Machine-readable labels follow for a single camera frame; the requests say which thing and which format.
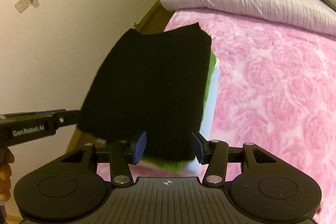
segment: human hand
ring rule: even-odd
[[[6,148],[4,162],[0,164],[0,200],[8,201],[11,197],[11,180],[12,170],[9,164],[14,162],[14,155]]]

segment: light blue cloth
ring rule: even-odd
[[[205,102],[203,120],[201,123],[201,128],[199,129],[201,135],[207,140],[210,138],[212,122],[215,115],[220,74],[221,70],[219,69],[219,66],[215,65],[211,75],[208,98]],[[201,165],[195,158],[194,161],[187,163],[185,168],[190,172],[198,173],[200,171]]]

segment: grey ribbed plate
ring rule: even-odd
[[[222,190],[203,187],[197,178],[139,178],[132,187],[115,189],[98,210],[73,223],[260,224],[237,211]]]

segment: circular black cover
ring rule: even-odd
[[[319,185],[305,174],[241,173],[230,188],[232,201],[243,212],[255,219],[275,223],[307,219],[319,206],[320,193]]]
[[[97,174],[47,175],[31,173],[15,186],[19,209],[45,222],[79,218],[97,208],[106,195],[104,180]]]

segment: handheld robotic device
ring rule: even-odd
[[[54,135],[79,117],[78,110],[2,115],[0,148]],[[202,182],[198,177],[134,181],[128,165],[139,163],[146,141],[139,132],[104,148],[86,143],[27,174],[14,188],[22,223],[315,223],[322,197],[318,184],[254,143],[229,147],[192,132],[190,145],[199,163],[208,164]],[[96,173],[100,162],[110,163],[110,182]],[[241,164],[233,181],[225,181],[229,162]]]

